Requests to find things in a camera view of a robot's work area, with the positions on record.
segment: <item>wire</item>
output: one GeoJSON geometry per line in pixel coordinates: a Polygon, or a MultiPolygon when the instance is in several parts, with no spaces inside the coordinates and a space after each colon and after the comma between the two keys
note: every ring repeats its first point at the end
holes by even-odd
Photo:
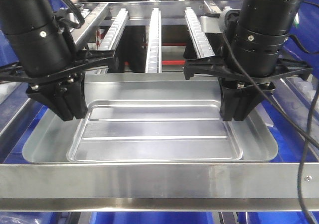
{"type": "Polygon", "coordinates": [[[311,55],[318,55],[319,51],[316,52],[311,52],[308,51],[300,42],[300,40],[298,39],[298,37],[296,35],[290,34],[289,37],[295,42],[295,44],[299,47],[299,49],[301,49],[303,52],[307,53],[307,54],[311,54],[311,55]]]}
{"type": "Polygon", "coordinates": [[[67,7],[74,13],[79,23],[72,22],[65,18],[60,19],[60,21],[64,22],[70,27],[77,28],[77,29],[81,28],[82,25],[84,24],[84,18],[81,14],[81,11],[75,6],[75,4],[73,4],[71,0],[61,0],[61,1],[64,2],[67,5],[67,7]]]}
{"type": "Polygon", "coordinates": [[[256,90],[293,126],[293,128],[296,129],[305,138],[305,146],[304,146],[303,156],[302,156],[302,159],[300,161],[299,168],[298,168],[298,181],[297,181],[297,184],[298,184],[297,185],[298,200],[299,200],[300,206],[302,208],[302,211],[304,212],[304,214],[305,214],[305,216],[307,218],[307,221],[310,224],[317,224],[317,221],[315,220],[315,217],[312,215],[312,213],[310,213],[308,211],[308,209],[307,209],[307,207],[306,207],[306,205],[304,203],[304,199],[303,199],[303,196],[302,196],[302,189],[301,189],[301,180],[302,180],[302,171],[303,171],[304,163],[305,163],[307,152],[308,152],[309,142],[311,144],[313,144],[316,148],[319,149],[318,142],[316,142],[310,136],[311,123],[312,123],[312,119],[313,119],[313,115],[314,115],[314,109],[315,109],[315,106],[316,106],[316,103],[317,103],[317,100],[318,100],[318,96],[319,96],[319,86],[317,88],[315,97],[314,97],[314,99],[312,101],[311,108],[309,110],[308,122],[307,122],[307,131],[305,132],[293,120],[291,120],[291,118],[260,89],[260,87],[257,85],[257,83],[253,80],[253,78],[244,70],[244,68],[240,65],[240,63],[236,59],[235,54],[232,51],[231,45],[230,45],[225,33],[223,33],[223,39],[224,39],[225,44],[226,44],[226,46],[228,48],[228,52],[229,52],[230,56],[232,57],[235,65],[241,71],[241,73],[244,76],[246,76],[246,78],[256,88],[256,90]]]}
{"type": "MultiPolygon", "coordinates": [[[[307,134],[309,134],[309,135],[311,132],[311,125],[312,125],[314,111],[315,111],[315,107],[316,107],[316,104],[318,101],[318,97],[319,97],[319,86],[317,87],[316,94],[315,94],[314,99],[311,103],[309,113],[308,113],[307,134]]],[[[302,155],[302,158],[300,160],[299,167],[298,167],[298,179],[297,179],[298,201],[299,201],[300,207],[302,208],[303,213],[305,214],[307,221],[310,224],[318,224],[318,222],[316,221],[316,218],[307,209],[307,207],[304,203],[303,191],[302,191],[302,176],[303,176],[304,164],[305,164],[306,157],[308,154],[308,147],[309,147],[309,141],[306,140],[305,145],[304,145],[303,155],[302,155]]]]}
{"type": "Polygon", "coordinates": [[[316,148],[319,149],[319,143],[316,140],[314,140],[314,138],[312,138],[309,134],[307,134],[302,128],[300,128],[293,120],[291,120],[291,118],[260,89],[260,87],[257,85],[257,83],[253,80],[253,78],[251,78],[251,76],[248,75],[248,73],[244,70],[244,68],[240,65],[240,63],[236,59],[235,54],[232,51],[232,48],[229,44],[229,41],[228,41],[225,33],[223,33],[223,39],[224,39],[225,44],[228,48],[228,52],[229,52],[230,56],[232,57],[235,65],[240,70],[240,72],[249,80],[249,82],[256,88],[256,90],[265,98],[265,100],[267,100],[288,121],[288,123],[290,123],[292,125],[292,127],[298,133],[300,133],[306,140],[308,140],[311,144],[313,144],[316,148]]]}
{"type": "Polygon", "coordinates": [[[315,2],[312,2],[312,1],[304,1],[304,3],[307,3],[307,4],[310,4],[310,5],[314,5],[316,7],[319,8],[319,4],[315,3],[315,2]]]}

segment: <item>black clamp bracket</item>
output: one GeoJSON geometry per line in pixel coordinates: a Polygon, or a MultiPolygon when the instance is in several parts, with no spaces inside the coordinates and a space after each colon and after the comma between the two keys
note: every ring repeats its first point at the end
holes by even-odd
{"type": "Polygon", "coordinates": [[[29,77],[17,62],[0,68],[0,80],[29,83],[26,91],[28,97],[46,105],[63,121],[72,120],[73,117],[84,118],[87,107],[83,71],[101,66],[116,69],[114,53],[79,51],[75,61],[65,69],[42,77],[29,77]]]}
{"type": "MultiPolygon", "coordinates": [[[[300,76],[306,80],[312,67],[305,61],[278,59],[274,72],[267,77],[252,77],[258,86],[271,95],[275,89],[273,80],[289,76],[300,76]]],[[[263,97],[242,74],[232,71],[220,56],[186,60],[184,75],[187,80],[195,74],[218,77],[221,90],[220,113],[224,121],[244,120],[263,97]]]]}

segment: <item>blue plastic crate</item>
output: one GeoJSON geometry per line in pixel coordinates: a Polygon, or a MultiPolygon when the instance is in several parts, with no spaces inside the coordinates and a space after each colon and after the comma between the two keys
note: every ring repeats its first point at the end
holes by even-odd
{"type": "Polygon", "coordinates": [[[93,213],[90,224],[214,224],[209,212],[93,213]]]}
{"type": "Polygon", "coordinates": [[[7,65],[18,61],[15,53],[13,52],[8,40],[0,30],[0,66],[7,65]]]}

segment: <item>black cylindrical actuator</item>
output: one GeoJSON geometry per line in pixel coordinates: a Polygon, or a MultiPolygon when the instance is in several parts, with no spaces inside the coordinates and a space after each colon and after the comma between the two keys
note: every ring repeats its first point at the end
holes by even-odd
{"type": "MultiPolygon", "coordinates": [[[[266,77],[273,73],[302,1],[243,1],[231,46],[250,76],[266,77]]],[[[239,72],[230,57],[227,62],[239,72]]]]}
{"type": "Polygon", "coordinates": [[[30,77],[58,72],[71,62],[48,0],[0,0],[0,23],[30,77]]]}

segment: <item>aluminum tray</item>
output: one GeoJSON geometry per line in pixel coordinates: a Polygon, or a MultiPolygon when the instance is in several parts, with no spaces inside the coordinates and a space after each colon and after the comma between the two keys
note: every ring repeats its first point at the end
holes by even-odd
{"type": "Polygon", "coordinates": [[[223,122],[215,78],[87,75],[89,112],[62,122],[48,111],[23,148],[33,163],[269,161],[278,147],[253,111],[223,122]]]}

